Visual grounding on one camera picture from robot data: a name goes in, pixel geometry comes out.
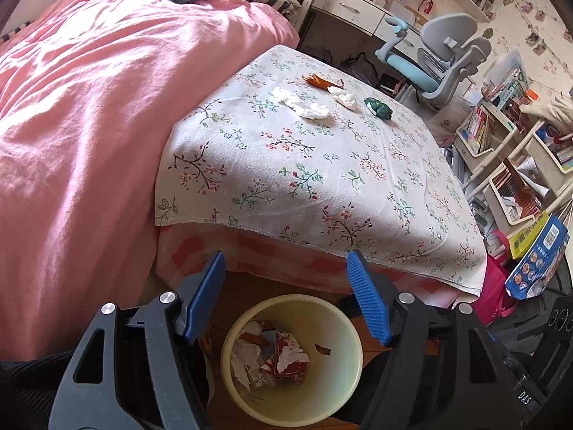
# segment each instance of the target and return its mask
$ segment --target green object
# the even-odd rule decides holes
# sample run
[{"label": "green object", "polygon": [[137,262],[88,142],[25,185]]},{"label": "green object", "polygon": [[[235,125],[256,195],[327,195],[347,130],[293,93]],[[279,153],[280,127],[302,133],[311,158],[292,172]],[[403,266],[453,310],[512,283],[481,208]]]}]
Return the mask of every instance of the green object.
[{"label": "green object", "polygon": [[384,102],[368,97],[364,100],[364,103],[366,107],[381,120],[390,121],[392,119],[392,110]]}]

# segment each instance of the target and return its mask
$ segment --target pink checkered sheet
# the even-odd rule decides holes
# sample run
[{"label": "pink checkered sheet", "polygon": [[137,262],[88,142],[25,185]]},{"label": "pink checkered sheet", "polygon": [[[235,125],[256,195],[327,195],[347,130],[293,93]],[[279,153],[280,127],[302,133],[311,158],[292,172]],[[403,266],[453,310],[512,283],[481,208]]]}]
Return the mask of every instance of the pink checkered sheet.
[{"label": "pink checkered sheet", "polygon": [[[351,294],[346,259],[317,249],[224,225],[187,223],[160,228],[156,274],[176,288],[185,276],[201,271],[220,250],[227,270],[247,272],[282,283],[318,291]],[[438,280],[371,263],[400,291],[424,303],[449,307],[463,293]]]}]

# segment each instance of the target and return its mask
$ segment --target gray desk chair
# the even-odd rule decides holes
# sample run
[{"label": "gray desk chair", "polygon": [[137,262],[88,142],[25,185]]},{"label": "gray desk chair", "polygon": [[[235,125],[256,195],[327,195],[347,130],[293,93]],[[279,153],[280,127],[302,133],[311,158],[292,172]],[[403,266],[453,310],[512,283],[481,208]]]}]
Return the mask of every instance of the gray desk chair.
[{"label": "gray desk chair", "polygon": [[477,67],[492,51],[489,40],[484,37],[469,40],[477,31],[477,22],[471,16],[449,14],[432,19],[422,28],[420,38],[430,53],[422,48],[418,50],[420,69],[392,53],[392,49],[408,35],[408,24],[393,16],[385,21],[394,26],[396,37],[376,50],[377,58],[402,73],[436,108],[448,105],[459,83],[476,74]]}]

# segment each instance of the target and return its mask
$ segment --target floral tablecloth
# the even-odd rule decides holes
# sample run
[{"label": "floral tablecloth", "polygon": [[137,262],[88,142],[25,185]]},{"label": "floral tablecloth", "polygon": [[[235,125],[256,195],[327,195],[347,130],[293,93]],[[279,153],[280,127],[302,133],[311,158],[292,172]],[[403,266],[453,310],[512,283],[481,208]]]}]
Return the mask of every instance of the floral tablecloth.
[{"label": "floral tablecloth", "polygon": [[[355,94],[360,112],[308,85],[316,73]],[[308,120],[278,104],[281,87],[326,105]],[[365,111],[374,97],[393,110]],[[155,189],[158,226],[226,225],[373,263],[478,296],[486,254],[459,182],[422,120],[377,90],[277,46],[171,132]]]}]

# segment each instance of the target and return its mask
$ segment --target blue chair cushion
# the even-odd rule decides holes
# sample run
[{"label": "blue chair cushion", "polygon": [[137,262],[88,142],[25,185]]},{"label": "blue chair cushion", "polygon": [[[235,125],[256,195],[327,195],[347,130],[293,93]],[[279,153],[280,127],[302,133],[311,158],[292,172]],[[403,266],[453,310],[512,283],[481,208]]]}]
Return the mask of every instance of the blue chair cushion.
[{"label": "blue chair cushion", "polygon": [[438,90],[439,84],[434,79],[406,59],[398,55],[390,54],[388,58],[386,58],[386,64],[402,73],[423,91],[431,93]]}]

